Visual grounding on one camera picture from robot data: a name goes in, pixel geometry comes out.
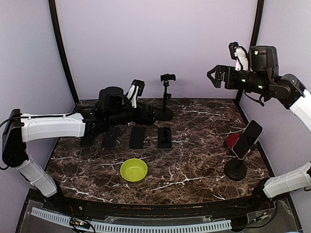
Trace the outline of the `black tall phone stand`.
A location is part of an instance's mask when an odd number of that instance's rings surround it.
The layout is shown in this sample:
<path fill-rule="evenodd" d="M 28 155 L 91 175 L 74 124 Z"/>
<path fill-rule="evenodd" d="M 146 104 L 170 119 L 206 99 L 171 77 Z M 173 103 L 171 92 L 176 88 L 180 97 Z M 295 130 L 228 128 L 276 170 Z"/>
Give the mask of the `black tall phone stand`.
<path fill-rule="evenodd" d="M 170 93 L 167 92 L 167 88 L 170 86 L 169 81 L 176 81 L 175 74 L 163 74 L 160 76 L 161 82 L 163 82 L 164 93 L 163 93 L 163 108 L 157 115 L 157 119 L 160 121 L 169 121 L 173 119 L 173 111 L 167 107 L 167 100 L 172 97 Z"/>

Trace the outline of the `large black phone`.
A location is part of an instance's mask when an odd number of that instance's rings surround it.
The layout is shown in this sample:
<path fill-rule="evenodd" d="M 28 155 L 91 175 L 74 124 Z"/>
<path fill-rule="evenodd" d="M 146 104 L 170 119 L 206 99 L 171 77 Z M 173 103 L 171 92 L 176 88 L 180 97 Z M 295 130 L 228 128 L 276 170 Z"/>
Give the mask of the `large black phone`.
<path fill-rule="evenodd" d="M 135 126 L 131 130 L 129 148 L 143 149 L 145 137 L 145 127 Z"/>

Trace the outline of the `pink phone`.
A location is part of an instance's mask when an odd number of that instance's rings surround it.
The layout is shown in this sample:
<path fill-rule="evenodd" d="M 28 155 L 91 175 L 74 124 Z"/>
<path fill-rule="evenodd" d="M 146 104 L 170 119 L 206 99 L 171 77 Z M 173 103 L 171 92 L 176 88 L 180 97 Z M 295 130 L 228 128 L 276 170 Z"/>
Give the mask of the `pink phone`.
<path fill-rule="evenodd" d="M 157 148 L 160 150 L 171 150 L 172 149 L 172 131 L 170 127 L 158 128 Z"/>

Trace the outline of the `purple edged phone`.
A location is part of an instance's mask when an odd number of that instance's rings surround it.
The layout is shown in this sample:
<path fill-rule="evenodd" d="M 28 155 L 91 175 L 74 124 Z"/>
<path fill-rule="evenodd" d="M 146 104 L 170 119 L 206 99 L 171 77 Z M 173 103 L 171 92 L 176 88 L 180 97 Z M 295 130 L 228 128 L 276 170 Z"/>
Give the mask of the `purple edged phone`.
<path fill-rule="evenodd" d="M 116 144 L 116 141 L 117 141 L 117 138 L 120 134 L 120 128 L 119 127 L 113 127 L 113 128 L 110 128 L 106 133 L 105 133 L 105 136 L 103 138 L 103 141 L 101 143 L 101 148 L 104 148 L 104 149 L 113 149 L 115 144 Z"/>

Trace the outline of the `green bowl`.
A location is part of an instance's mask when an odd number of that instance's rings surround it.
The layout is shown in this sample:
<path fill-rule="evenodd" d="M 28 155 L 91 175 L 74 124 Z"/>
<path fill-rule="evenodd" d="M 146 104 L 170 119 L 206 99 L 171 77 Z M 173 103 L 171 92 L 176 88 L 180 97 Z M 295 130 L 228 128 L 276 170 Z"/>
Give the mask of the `green bowl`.
<path fill-rule="evenodd" d="M 126 160 L 120 167 L 121 176 L 128 182 L 137 183 L 142 181 L 148 173 L 147 164 L 137 158 Z"/>

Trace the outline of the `dark blue phone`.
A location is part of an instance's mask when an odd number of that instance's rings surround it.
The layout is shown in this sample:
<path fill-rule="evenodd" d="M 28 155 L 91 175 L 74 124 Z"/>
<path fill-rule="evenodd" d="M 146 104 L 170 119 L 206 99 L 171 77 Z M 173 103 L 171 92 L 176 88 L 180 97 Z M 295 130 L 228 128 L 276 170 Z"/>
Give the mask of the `dark blue phone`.
<path fill-rule="evenodd" d="M 81 147 L 91 147 L 94 142 L 94 137 L 82 137 L 80 140 L 80 146 Z"/>

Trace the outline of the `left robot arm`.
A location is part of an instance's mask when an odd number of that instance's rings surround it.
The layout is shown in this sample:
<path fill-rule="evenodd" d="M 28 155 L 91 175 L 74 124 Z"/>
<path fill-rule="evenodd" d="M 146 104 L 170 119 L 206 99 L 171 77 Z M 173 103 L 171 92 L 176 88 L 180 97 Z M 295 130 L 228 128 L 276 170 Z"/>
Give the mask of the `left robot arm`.
<path fill-rule="evenodd" d="M 132 84 L 125 94 L 122 88 L 107 87 L 99 92 L 98 101 L 89 109 L 77 109 L 71 113 L 56 115 L 22 114 L 14 109 L 3 122 L 2 160 L 7 167 L 15 168 L 57 211 L 69 207 L 68 200 L 61 195 L 56 181 L 27 153 L 30 141 L 77 137 L 89 145 L 88 139 L 107 132 L 110 128 L 134 122 L 138 125 L 152 125 L 156 108 L 138 102 L 143 89 Z"/>

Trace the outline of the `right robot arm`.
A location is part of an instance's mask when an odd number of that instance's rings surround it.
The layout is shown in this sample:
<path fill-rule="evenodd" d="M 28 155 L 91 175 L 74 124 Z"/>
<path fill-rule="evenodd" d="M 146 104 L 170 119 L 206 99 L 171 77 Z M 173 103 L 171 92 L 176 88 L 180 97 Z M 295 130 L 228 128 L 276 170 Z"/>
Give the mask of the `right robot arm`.
<path fill-rule="evenodd" d="M 237 42 L 229 44 L 230 56 L 235 66 L 217 65 L 207 72 L 214 87 L 225 83 L 226 89 L 254 92 L 260 95 L 258 103 L 277 99 L 286 109 L 311 128 L 311 94 L 293 74 L 279 75 L 277 50 L 274 46 L 251 46 L 249 51 Z M 260 181 L 248 199 L 248 207 L 259 210 L 267 199 L 278 195 L 311 187 L 311 164 L 305 165 L 277 177 Z"/>

